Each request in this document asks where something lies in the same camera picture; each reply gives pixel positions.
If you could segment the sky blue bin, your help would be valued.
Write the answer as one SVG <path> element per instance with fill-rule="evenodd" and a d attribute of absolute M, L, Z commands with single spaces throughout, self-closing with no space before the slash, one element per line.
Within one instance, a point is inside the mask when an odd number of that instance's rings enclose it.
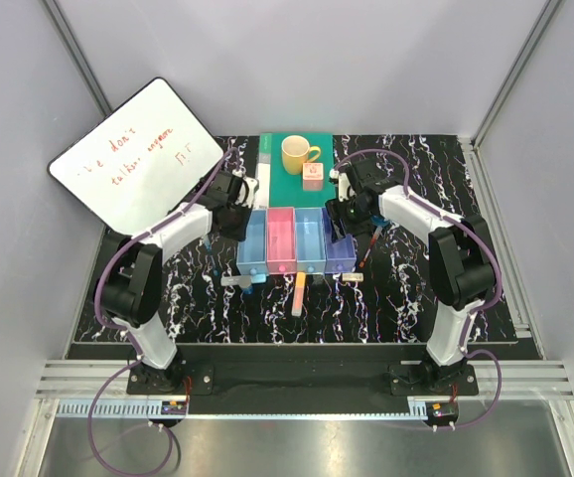
<path fill-rule="evenodd" d="M 325 230 L 321 208 L 295 210 L 297 270 L 323 274 L 326 267 Z"/>

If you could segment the light blue bin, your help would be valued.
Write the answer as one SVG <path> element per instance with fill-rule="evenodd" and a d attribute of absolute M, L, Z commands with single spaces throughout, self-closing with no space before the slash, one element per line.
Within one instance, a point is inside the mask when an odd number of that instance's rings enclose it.
<path fill-rule="evenodd" d="M 266 262 L 266 211 L 253 210 L 246 228 L 246 238 L 238 244 L 236 266 L 252 283 L 264 282 L 268 275 Z"/>

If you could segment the pink bin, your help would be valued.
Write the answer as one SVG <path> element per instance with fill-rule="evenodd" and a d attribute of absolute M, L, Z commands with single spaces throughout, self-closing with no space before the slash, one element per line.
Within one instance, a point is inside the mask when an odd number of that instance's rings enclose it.
<path fill-rule="evenodd" d="M 266 241 L 266 263 L 269 273 L 295 273 L 297 266 L 293 207 L 267 210 Z"/>

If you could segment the green book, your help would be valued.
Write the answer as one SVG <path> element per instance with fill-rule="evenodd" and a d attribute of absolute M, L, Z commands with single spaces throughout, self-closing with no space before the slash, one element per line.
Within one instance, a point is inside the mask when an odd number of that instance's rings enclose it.
<path fill-rule="evenodd" d="M 281 144 L 290 135 L 305 137 L 312 146 L 319 146 L 323 164 L 323 187 L 320 191 L 305 191 L 301 176 L 290 175 L 282 164 Z M 336 197 L 336 189 L 329 182 L 329 172 L 335 165 L 334 136 L 329 132 L 266 132 L 260 135 L 255 179 L 258 190 L 254 206 L 258 209 L 276 207 L 324 207 Z"/>

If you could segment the pink cube box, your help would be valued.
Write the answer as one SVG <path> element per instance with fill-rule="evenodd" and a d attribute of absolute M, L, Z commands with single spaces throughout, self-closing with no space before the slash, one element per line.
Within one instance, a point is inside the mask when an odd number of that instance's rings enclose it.
<path fill-rule="evenodd" d="M 302 166 L 302 187 L 306 192 L 318 192 L 324 187 L 324 165 L 319 162 L 307 162 Z"/>

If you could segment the yellow mug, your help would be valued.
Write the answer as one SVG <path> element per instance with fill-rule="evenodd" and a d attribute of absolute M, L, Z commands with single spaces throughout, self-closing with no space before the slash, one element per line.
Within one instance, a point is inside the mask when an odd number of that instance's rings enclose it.
<path fill-rule="evenodd" d="M 281 143 L 282 164 L 290 175 L 301 174 L 303 165 L 318 160 L 321 154 L 322 149 L 302 135 L 289 135 Z"/>

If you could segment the purple bin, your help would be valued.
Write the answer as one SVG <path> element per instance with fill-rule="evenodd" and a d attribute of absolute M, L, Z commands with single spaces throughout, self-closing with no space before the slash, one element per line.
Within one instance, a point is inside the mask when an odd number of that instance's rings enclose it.
<path fill-rule="evenodd" d="M 356 248 L 351 235 L 347 235 L 338 241 L 332 241 L 332 224 L 326 209 L 322 209 L 326 274 L 351 272 L 356 265 Z"/>

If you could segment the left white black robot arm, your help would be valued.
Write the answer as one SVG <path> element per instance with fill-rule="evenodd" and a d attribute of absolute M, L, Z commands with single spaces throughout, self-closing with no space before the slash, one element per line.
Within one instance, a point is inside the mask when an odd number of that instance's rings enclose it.
<path fill-rule="evenodd" d="M 258 181 L 241 171 L 212 171 L 162 221 L 134 237 L 112 232 L 102 241 L 89 299 L 99 324 L 133 346 L 130 379 L 144 393 L 171 394 L 190 382 L 159 316 L 163 265 L 210 233 L 245 240 L 257 191 Z"/>

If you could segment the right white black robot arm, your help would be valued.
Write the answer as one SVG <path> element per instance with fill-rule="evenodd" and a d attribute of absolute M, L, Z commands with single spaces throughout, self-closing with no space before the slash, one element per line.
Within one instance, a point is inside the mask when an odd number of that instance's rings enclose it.
<path fill-rule="evenodd" d="M 428 248 L 429 283 L 437 299 L 432 334 L 419 364 L 391 383 L 401 395 L 449 394 L 466 375 L 467 340 L 477 315 L 502 296 L 502 273 L 490 230 L 479 215 L 447 212 L 412 191 L 409 178 L 387 175 L 378 150 L 354 153 L 335 165 L 337 195 L 326 204 L 334 241 L 397 224 Z"/>

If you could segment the blue pen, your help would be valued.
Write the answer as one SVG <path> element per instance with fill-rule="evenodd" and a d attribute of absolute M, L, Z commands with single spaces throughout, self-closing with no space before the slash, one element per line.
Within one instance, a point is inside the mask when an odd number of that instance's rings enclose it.
<path fill-rule="evenodd" d="M 217 261 L 215 258 L 215 254 L 214 254 L 214 249 L 213 249 L 213 245 L 212 245 L 212 241 L 210 240 L 210 237 L 208 235 L 205 235 L 203 237 L 203 243 L 204 243 L 204 247 L 207 251 L 207 255 L 208 258 L 210 259 L 210 262 L 212 264 L 212 268 L 213 268 L 213 275 L 215 277 L 219 277 L 220 276 L 220 271 L 218 269 L 218 265 L 217 265 Z"/>

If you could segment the red pen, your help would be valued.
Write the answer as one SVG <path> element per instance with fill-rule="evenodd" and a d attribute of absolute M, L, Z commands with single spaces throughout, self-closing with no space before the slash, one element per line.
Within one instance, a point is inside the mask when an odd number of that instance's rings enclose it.
<path fill-rule="evenodd" d="M 361 261 L 359 262 L 359 268 L 364 268 L 365 263 L 367 262 L 375 243 L 377 242 L 377 240 L 379 239 L 379 237 L 382 233 L 382 230 L 383 230 L 383 226 L 378 226 L 375 228 L 375 230 L 374 230 L 374 232 L 373 232 L 373 234 L 369 240 L 368 247 L 367 247 Z"/>

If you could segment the small white eraser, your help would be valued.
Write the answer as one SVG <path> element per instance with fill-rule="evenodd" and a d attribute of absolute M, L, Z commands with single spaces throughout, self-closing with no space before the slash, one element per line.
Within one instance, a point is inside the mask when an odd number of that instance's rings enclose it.
<path fill-rule="evenodd" d="M 342 274 L 344 282 L 363 282 L 363 274 L 360 272 L 348 272 Z"/>

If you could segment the grey marker with blue cap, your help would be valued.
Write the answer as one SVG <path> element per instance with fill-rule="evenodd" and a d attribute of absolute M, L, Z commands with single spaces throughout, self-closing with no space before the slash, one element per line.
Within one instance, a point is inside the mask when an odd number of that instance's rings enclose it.
<path fill-rule="evenodd" d="M 267 280 L 266 274 L 257 275 L 232 275 L 222 276 L 220 284 L 222 286 L 239 286 L 241 289 L 248 288 L 254 284 L 262 284 Z"/>

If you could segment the orange pink highlighter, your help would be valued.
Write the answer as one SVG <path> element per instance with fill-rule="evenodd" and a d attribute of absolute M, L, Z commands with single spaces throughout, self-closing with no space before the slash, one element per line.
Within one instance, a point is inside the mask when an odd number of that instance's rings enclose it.
<path fill-rule="evenodd" d="M 292 302 L 291 315 L 293 317 L 301 317 L 303 311 L 303 301 L 306 287 L 306 273 L 299 271 L 295 278 L 294 296 Z"/>

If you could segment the black marble pattern mat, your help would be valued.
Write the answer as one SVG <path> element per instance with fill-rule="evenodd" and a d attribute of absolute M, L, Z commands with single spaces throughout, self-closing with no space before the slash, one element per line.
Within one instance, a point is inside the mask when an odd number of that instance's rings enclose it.
<path fill-rule="evenodd" d="M 410 173 L 410 187 L 452 213 L 468 216 L 478 201 L 464 154 L 454 135 L 337 135 L 334 157 L 363 149 L 388 149 L 388 165 Z M 411 233 L 392 226 L 375 243 L 363 282 L 337 275 L 308 278 L 301 317 L 291 315 L 294 280 L 271 276 L 243 295 L 220 278 L 236 272 L 236 244 L 210 238 L 220 276 L 202 240 L 163 267 L 160 315 L 180 343 L 398 343 L 423 342 L 432 329 L 436 301 L 428 283 L 428 252 Z"/>

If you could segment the white dry-erase board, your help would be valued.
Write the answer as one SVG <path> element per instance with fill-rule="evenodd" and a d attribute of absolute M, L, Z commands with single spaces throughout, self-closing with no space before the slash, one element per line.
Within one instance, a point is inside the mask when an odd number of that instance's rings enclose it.
<path fill-rule="evenodd" d="M 133 237 L 162 221 L 222 155 L 170 84 L 155 78 L 48 172 L 109 228 Z"/>

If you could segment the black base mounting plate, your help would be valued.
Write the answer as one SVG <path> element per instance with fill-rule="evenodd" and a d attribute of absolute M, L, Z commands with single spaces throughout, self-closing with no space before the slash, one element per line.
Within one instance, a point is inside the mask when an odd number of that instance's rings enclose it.
<path fill-rule="evenodd" d="M 194 396 L 231 388 L 342 389 L 356 387 L 395 396 L 473 397 L 479 393 L 467 361 L 440 369 L 423 344 L 183 345 L 166 371 L 137 366 L 131 395 Z"/>

